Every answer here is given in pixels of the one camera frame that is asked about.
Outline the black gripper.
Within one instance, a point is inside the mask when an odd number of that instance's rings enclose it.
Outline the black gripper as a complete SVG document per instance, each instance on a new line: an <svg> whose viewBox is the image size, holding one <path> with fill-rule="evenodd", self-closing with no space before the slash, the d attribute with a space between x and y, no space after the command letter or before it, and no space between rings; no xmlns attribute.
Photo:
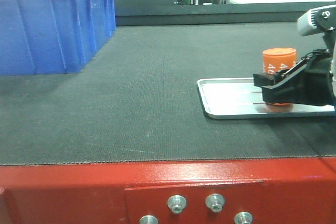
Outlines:
<svg viewBox="0 0 336 224"><path fill-rule="evenodd" d="M332 55L327 49L316 49L290 69L253 74L253 83L261 88L266 103L335 106L331 63Z"/></svg>

